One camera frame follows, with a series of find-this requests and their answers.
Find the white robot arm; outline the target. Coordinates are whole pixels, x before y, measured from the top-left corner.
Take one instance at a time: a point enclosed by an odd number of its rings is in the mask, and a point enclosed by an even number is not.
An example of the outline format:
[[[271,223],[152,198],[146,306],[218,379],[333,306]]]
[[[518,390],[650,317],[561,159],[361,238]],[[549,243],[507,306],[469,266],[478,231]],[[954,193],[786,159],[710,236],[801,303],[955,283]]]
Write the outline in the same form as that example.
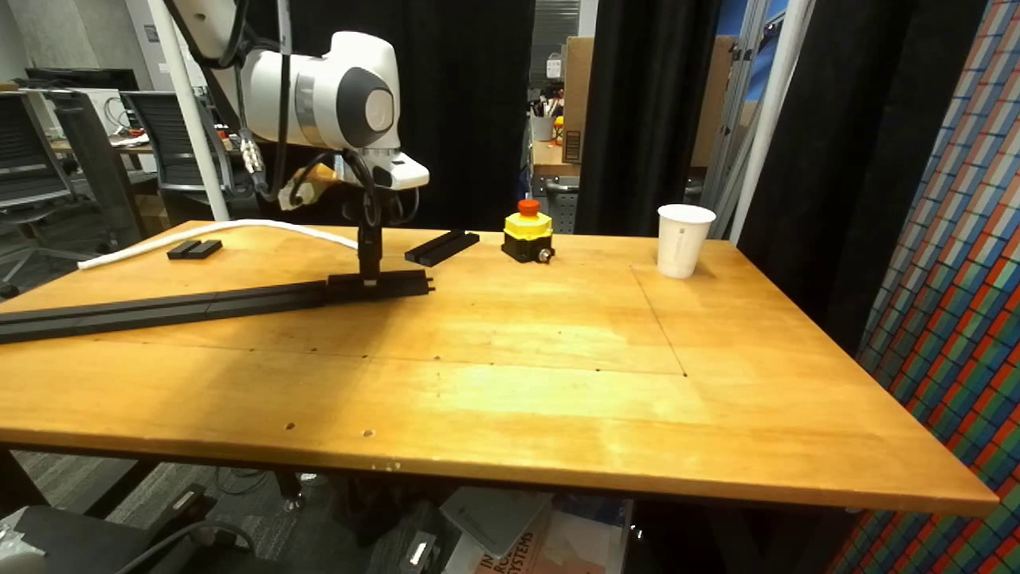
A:
[[[278,38],[250,27],[251,0],[163,0],[191,62],[261,142],[342,159],[364,189],[357,221],[361,283],[382,283],[382,209],[418,193],[431,168],[400,150],[400,80],[394,49],[371,32],[337,28],[322,55],[289,43],[289,0],[278,2]]]

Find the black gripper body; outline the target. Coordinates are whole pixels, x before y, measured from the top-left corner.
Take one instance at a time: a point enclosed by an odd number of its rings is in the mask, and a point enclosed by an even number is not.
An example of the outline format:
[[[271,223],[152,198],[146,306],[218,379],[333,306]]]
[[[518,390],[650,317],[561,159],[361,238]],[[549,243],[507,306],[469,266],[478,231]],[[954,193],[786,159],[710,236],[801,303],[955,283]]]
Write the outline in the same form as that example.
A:
[[[387,221],[387,193],[364,189],[357,212],[357,259],[380,262],[382,259],[382,221]]]

